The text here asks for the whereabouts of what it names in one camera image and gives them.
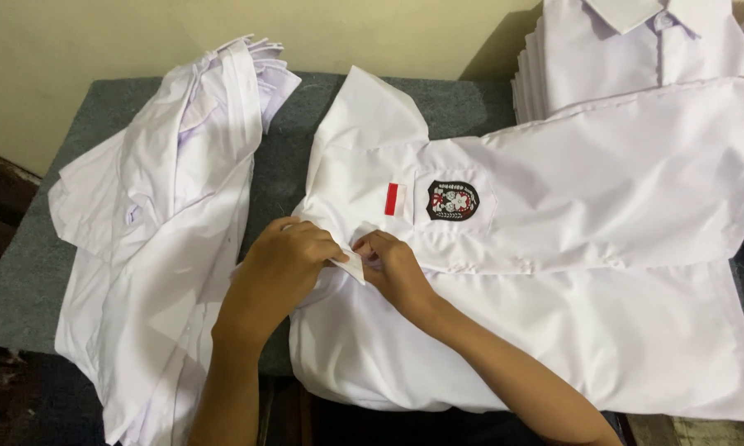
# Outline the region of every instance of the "hand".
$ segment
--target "hand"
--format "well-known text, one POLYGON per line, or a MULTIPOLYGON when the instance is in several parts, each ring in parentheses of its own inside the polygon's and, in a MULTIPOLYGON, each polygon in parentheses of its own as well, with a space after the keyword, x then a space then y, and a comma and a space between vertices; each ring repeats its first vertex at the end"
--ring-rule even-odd
POLYGON ((297 217, 273 220, 240 265, 213 339, 239 340, 261 351, 278 324, 314 289, 328 259, 349 259, 328 231, 297 217))
POLYGON ((370 261, 381 260, 380 270, 364 263, 364 279, 375 285, 406 319, 421 326, 441 298, 427 282, 408 244, 377 230, 358 239, 353 251, 370 261))

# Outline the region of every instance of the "beige wall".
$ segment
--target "beige wall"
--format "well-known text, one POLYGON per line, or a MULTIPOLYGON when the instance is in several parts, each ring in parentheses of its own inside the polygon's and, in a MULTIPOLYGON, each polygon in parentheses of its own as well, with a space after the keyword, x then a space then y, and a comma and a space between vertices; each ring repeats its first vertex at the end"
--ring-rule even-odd
POLYGON ((539 14, 538 0, 0 0, 0 156, 44 175, 92 80, 161 76, 247 33, 281 41, 294 70, 503 80, 539 14))

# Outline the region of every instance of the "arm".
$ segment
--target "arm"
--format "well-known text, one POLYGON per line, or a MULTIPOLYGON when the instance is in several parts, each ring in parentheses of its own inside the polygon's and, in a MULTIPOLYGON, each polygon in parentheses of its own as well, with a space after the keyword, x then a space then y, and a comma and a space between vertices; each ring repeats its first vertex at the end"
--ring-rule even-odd
POLYGON ((603 415, 567 382, 438 296, 404 242, 375 231, 354 248, 381 260, 380 270, 365 267, 365 278, 416 327, 460 354, 539 436, 560 444, 621 444, 603 415))
POLYGON ((213 356, 189 446, 256 444, 262 347, 314 288, 325 261, 347 261, 331 234, 298 221, 270 223, 229 287, 212 330, 213 356))

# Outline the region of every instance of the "embroidered emblem patch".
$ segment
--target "embroidered emblem patch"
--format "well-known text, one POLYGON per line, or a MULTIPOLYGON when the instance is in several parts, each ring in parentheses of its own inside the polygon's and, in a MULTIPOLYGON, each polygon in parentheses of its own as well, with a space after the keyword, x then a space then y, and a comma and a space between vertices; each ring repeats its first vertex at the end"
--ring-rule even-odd
POLYGON ((476 189, 462 181, 434 181, 428 193, 430 204, 426 212, 430 220, 468 220, 479 207, 476 189))

